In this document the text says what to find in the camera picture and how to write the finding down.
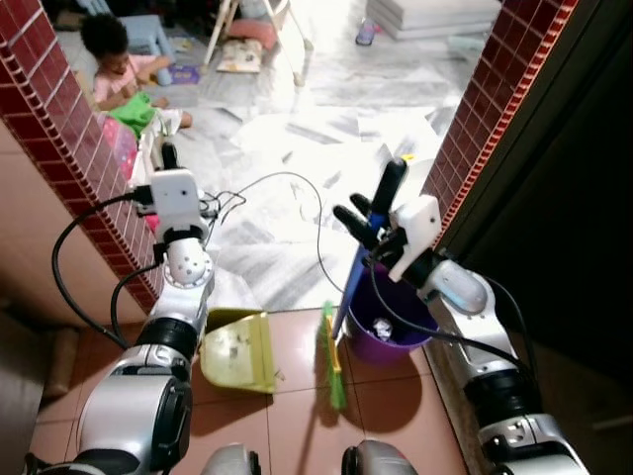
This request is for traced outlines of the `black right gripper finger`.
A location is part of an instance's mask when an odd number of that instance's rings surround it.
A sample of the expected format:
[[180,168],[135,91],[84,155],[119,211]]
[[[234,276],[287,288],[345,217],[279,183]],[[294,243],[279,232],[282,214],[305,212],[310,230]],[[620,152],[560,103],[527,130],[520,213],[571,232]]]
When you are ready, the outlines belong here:
[[401,157],[394,157],[385,163],[383,175],[377,182],[375,193],[371,199],[372,217],[389,216],[400,185],[406,180],[407,172],[407,163]]
[[374,250],[381,243],[380,232],[370,225],[360,210],[345,205],[334,205],[333,216],[345,226],[348,233],[367,250]]

